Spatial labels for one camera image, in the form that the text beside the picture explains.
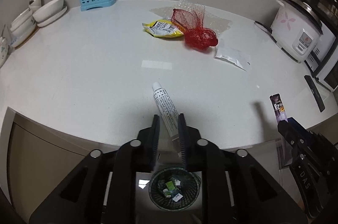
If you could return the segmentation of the clear bubble wrap sheet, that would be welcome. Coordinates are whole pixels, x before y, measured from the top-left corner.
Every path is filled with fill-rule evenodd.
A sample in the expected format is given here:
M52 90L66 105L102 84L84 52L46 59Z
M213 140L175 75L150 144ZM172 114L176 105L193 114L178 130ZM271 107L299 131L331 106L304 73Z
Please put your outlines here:
M153 8L150 12L168 20L173 14L173 9L183 9L185 11L191 11L198 7L205 8L205 6L191 3L187 0L179 0L177 3L170 7ZM224 31L227 31L232 26L232 21L224 18L220 18L211 14L208 11L204 12L204 26L212 29L218 36Z

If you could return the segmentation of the white patterned bowl stack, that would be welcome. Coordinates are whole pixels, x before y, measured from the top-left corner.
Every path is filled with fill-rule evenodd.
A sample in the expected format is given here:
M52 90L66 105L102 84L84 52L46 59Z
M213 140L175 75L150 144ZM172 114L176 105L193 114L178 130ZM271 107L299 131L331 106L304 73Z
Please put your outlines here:
M26 9L19 16L17 16L11 23L11 34L13 40L10 43L12 48L20 46L37 27L36 21L33 17L33 11Z

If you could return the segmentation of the dark coffee stick sachet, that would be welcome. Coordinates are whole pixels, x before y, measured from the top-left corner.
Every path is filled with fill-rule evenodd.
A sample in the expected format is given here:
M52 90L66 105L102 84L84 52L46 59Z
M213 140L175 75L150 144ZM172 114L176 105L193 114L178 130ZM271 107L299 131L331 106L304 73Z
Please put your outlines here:
M270 97L270 101L272 103L273 109L274 109L274 114L275 114L275 118L277 123L279 123L280 121L287 121L287 115L285 112L285 108L283 106L280 94L274 94L271 95Z

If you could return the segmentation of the black mesh trash bin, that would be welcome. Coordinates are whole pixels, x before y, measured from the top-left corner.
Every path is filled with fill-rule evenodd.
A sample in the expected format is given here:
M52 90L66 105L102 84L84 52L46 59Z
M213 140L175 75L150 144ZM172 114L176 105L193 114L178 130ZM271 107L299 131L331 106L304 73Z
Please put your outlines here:
M197 200L201 178L181 167L169 167L156 172L149 183L153 204L165 211L183 211Z

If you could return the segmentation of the white microwave oven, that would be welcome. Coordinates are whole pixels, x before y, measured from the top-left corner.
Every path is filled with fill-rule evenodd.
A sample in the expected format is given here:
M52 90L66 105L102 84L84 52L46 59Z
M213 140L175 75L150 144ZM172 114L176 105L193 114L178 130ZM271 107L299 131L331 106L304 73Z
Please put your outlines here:
M331 92L337 89L337 37L323 24L320 36L312 52L305 60L311 76Z

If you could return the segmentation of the white plastic pouch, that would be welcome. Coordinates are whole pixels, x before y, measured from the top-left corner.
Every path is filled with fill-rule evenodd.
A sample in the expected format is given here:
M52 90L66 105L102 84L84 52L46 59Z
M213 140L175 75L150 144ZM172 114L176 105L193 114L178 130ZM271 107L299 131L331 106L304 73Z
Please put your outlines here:
M250 55L226 45L223 39L219 39L214 58L226 61L246 72L250 71L252 67Z

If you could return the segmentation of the yellow snack bag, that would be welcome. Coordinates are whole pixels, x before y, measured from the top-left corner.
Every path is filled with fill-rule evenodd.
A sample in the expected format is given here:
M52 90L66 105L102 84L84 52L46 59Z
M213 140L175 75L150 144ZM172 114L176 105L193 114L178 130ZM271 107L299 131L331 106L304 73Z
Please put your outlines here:
M145 32L156 38L183 37L183 32L168 20L156 20L151 23L142 23Z

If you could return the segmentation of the stacked white bowls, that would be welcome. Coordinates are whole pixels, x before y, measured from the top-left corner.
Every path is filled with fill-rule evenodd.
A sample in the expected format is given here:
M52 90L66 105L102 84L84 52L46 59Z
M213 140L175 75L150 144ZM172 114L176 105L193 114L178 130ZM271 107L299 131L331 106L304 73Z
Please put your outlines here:
M58 20L67 10L64 0L52 0L35 11L33 18L37 26L42 28Z

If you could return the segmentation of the black remote control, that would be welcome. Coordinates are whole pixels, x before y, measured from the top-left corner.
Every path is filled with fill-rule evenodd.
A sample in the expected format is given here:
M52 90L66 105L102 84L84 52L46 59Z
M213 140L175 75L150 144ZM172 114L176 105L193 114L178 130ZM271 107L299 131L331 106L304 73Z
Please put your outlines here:
M309 88L311 90L311 93L313 94L313 97L315 98L315 101L317 103L319 111L323 112L325 110L325 105L324 105L324 102L323 102L323 100L321 98L321 95L320 95L320 93L319 93L319 91L318 91L318 89L317 89L317 87L316 87L313 79L309 75L305 75L304 79L307 82L307 84L308 84L308 86L309 86Z

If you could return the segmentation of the white printed tube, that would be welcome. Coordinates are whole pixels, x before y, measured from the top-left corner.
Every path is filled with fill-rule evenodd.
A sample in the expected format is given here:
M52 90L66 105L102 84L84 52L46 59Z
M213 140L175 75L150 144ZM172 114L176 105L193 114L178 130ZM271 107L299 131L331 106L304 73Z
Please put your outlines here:
M155 82L152 85L154 92L154 100L159 109L160 115L163 119L164 125L168 131L170 139L173 141L178 139L178 111L176 110L169 94L167 91L160 85L160 83Z

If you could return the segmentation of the red mesh net bag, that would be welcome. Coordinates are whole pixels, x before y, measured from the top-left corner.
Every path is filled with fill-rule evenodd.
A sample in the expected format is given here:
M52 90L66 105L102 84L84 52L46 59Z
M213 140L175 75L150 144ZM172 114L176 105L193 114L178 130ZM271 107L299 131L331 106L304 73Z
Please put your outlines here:
M171 16L171 22L183 33L186 45L199 51L218 45L216 33L204 27L204 14L205 7L197 5L188 11L175 8Z

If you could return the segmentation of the white floral rice cooker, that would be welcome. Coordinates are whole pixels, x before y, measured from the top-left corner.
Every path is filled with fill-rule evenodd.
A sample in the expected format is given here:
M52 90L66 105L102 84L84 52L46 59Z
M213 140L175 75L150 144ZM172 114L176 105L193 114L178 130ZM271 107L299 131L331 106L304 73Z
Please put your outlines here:
M304 62L323 35L322 23L312 8L301 0L280 0L271 24L276 44L296 62Z

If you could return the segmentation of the white ceramic spoon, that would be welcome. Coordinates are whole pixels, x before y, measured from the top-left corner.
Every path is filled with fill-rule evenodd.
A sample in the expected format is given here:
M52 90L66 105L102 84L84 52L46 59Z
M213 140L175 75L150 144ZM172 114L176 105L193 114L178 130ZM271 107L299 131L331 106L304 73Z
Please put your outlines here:
M42 7L42 0L31 0L29 2L29 9L32 10L32 12L37 11Z

